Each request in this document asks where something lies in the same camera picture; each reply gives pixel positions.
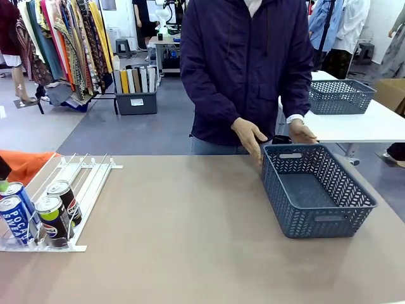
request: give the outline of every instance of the beige glove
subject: beige glove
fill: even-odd
[[[311,132],[311,130],[304,125],[301,119],[294,119],[289,124],[290,126],[290,137],[293,143],[296,144],[316,144],[316,136]]]
[[[247,149],[249,154],[261,166],[263,164],[263,157],[261,156],[260,146],[256,137],[260,141],[267,141],[267,137],[260,132],[257,125],[242,118],[237,118],[232,124],[231,129],[238,135],[243,147]]]

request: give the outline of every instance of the table surface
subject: table surface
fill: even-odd
[[[327,72],[312,73],[313,80],[335,80]],[[316,115],[311,111],[305,124],[323,143],[405,142],[405,119],[371,100],[363,115]]]
[[[154,36],[154,37],[151,38],[149,43],[154,43],[154,44],[180,44],[179,42],[174,42],[173,38],[180,38],[180,34],[170,35],[170,36],[163,36],[162,41],[158,40],[158,36]]]
[[[28,187],[53,171],[51,160]],[[351,239],[287,239],[248,156],[120,156],[78,241],[0,253],[0,303],[387,303],[405,225],[379,202]]]

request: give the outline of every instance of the orange cloth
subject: orange cloth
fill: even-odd
[[[7,181],[21,182],[27,186],[53,154],[53,152],[35,154],[0,150],[1,157],[12,169]]]

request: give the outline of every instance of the basket handle hole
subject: basket handle hole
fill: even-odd
[[[301,153],[291,153],[291,154],[280,154],[280,158],[286,159],[286,158],[302,158]]]
[[[344,220],[343,215],[319,215],[315,217],[315,222],[341,222]]]

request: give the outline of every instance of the blue shirt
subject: blue shirt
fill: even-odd
[[[312,32],[311,43],[315,49],[319,49],[321,44],[323,29],[325,27],[325,20],[327,18],[330,3],[331,0],[319,0],[315,6],[315,10],[309,18],[309,31]],[[323,46],[323,52],[329,52],[335,43],[342,12],[343,0],[336,0],[335,8],[333,9],[332,18],[330,20],[327,38],[325,40],[325,45]]]

